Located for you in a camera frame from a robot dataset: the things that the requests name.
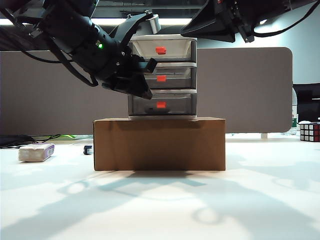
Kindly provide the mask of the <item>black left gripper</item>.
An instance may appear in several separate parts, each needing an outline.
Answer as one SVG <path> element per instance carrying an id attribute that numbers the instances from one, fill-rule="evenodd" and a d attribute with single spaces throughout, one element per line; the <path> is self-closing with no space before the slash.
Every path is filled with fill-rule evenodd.
<path id="1" fill-rule="evenodd" d="M 117 71 L 103 81 L 101 86 L 105 89 L 150 100 L 153 94 L 143 73 L 153 73 L 158 61 L 154 58 L 146 61 L 143 57 L 132 54 L 132 50 L 128 46 L 125 48 L 125 53 L 127 55 L 117 67 Z"/>

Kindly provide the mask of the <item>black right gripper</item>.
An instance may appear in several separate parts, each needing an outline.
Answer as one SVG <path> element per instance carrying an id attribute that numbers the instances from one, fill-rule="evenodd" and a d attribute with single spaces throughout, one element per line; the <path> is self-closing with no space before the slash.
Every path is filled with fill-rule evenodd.
<path id="1" fill-rule="evenodd" d="M 186 24 L 180 34 L 183 37 L 201 38 L 234 43 L 240 34 L 245 43 L 255 40 L 252 0 L 208 0 Z"/>

